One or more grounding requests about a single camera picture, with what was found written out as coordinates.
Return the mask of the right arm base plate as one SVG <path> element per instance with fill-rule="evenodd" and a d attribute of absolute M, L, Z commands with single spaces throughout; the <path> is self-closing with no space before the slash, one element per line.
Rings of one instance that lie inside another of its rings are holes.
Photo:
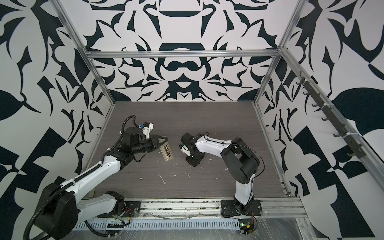
<path fill-rule="evenodd" d="M 239 201 L 221 200 L 221 215 L 224 218 L 236 216 L 261 216 L 263 211 L 259 200 L 251 199 L 247 205 L 242 205 Z"/>

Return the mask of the AAA battery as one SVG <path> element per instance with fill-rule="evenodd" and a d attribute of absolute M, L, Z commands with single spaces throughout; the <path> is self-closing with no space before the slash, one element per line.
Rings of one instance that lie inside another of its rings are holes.
<path fill-rule="evenodd" d="M 169 149 L 165 149 L 168 159 L 172 158 L 172 153 Z"/>

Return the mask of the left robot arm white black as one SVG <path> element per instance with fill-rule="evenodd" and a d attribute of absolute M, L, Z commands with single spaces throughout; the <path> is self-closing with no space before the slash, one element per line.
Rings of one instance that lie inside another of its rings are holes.
<path fill-rule="evenodd" d="M 36 226 L 47 234 L 47 238 L 59 240 L 78 223 L 103 214 L 123 215 L 125 198 L 117 192 L 108 191 L 90 200 L 84 200 L 84 197 L 108 177 L 135 161 L 136 154 L 151 153 L 167 141 L 167 137 L 145 133 L 138 127 L 121 130 L 119 139 L 104 153 L 100 162 L 71 180 L 60 185 L 52 183 L 44 188 L 23 238 L 28 240 L 32 226 Z"/>

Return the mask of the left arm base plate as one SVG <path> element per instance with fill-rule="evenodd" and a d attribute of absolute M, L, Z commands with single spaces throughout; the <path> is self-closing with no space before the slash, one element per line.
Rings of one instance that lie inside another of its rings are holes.
<path fill-rule="evenodd" d="M 112 218 L 112 217 L 133 217 L 139 214 L 141 210 L 140 201 L 119 201 L 114 206 L 113 210 L 109 213 L 98 215 L 98 218 Z"/>

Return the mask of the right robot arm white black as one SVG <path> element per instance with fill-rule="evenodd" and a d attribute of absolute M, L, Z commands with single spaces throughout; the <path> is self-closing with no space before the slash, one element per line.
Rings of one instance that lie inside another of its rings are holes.
<path fill-rule="evenodd" d="M 254 201 L 253 182 L 259 175 L 257 171 L 264 160 L 241 138 L 223 141 L 210 138 L 208 133 L 196 136 L 186 133 L 181 138 L 179 148 L 187 155 L 186 161 L 193 167 L 201 162 L 205 154 L 220 157 L 236 181 L 232 207 L 240 215 L 245 214 L 251 208 Z"/>

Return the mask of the white remote control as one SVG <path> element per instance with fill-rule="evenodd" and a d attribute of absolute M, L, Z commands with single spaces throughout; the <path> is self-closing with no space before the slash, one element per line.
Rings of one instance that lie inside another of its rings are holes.
<path fill-rule="evenodd" d="M 174 155 L 171 151 L 171 147 L 168 142 L 166 142 L 161 146 L 161 153 L 166 162 L 169 162 L 174 159 Z"/>

